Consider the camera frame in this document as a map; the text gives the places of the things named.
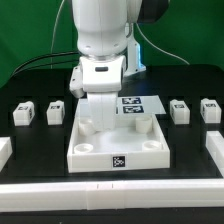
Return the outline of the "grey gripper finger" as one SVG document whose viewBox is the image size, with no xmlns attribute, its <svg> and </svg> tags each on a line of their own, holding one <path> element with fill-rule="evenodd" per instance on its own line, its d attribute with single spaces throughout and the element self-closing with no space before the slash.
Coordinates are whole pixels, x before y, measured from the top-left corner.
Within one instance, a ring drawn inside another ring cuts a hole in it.
<svg viewBox="0 0 224 224">
<path fill-rule="evenodd" d="M 115 128 L 117 98 L 117 92 L 87 94 L 91 119 L 96 131 Z"/>
</svg>

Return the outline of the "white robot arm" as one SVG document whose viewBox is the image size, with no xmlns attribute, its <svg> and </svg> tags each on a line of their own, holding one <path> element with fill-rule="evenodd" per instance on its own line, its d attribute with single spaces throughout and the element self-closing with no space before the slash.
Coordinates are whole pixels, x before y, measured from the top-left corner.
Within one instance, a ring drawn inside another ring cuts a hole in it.
<svg viewBox="0 0 224 224">
<path fill-rule="evenodd" d="M 115 127 L 131 25 L 156 22 L 169 3 L 170 0 L 72 0 L 81 57 L 73 68 L 70 91 L 77 98 L 87 97 L 95 130 Z"/>
</svg>

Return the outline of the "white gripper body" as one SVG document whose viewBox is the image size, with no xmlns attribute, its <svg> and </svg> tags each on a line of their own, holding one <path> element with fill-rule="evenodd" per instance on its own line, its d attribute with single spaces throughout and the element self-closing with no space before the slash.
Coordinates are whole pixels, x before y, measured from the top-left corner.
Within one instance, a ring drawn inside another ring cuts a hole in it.
<svg viewBox="0 0 224 224">
<path fill-rule="evenodd" d="M 98 61 L 82 56 L 79 64 L 73 68 L 69 84 L 70 92 L 81 98 L 84 93 L 119 92 L 126 71 L 126 58 Z"/>
</svg>

